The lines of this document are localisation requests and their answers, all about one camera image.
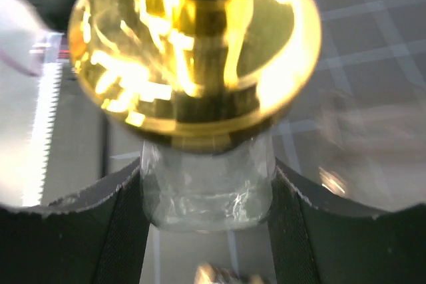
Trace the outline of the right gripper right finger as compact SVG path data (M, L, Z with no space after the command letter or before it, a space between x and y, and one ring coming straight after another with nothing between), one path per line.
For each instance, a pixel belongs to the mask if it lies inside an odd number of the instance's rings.
M268 220L278 283L424 283L425 205L386 212L276 164Z

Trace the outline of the tall clear liquid bottle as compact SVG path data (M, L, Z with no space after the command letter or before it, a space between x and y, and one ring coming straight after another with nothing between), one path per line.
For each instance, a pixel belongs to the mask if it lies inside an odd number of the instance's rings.
M314 0L78 0L73 68L86 94L142 140L143 210L173 231L263 221L270 128L311 77Z

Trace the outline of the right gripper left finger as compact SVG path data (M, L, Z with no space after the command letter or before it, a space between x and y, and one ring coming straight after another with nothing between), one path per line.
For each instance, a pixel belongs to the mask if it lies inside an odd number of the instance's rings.
M138 283L149 222L140 162L47 206L1 206L2 283Z

